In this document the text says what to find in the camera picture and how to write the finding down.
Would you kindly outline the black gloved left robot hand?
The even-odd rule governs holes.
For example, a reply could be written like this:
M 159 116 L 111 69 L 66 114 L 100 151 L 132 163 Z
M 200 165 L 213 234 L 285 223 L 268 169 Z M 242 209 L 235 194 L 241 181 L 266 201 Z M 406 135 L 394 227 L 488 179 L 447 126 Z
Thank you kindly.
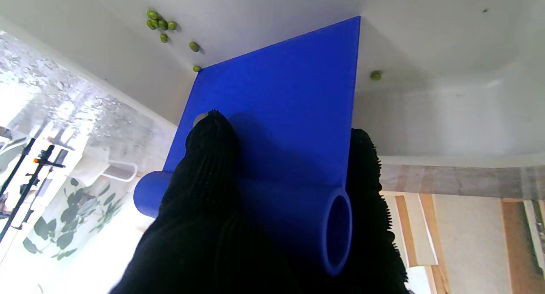
M 234 128 L 210 110 L 189 132 L 186 154 L 158 216 L 112 294 L 408 294 L 407 271 L 380 195 L 380 160 L 366 131 L 352 129 L 346 191 L 356 248 L 337 277 L 292 268 L 243 212 Z

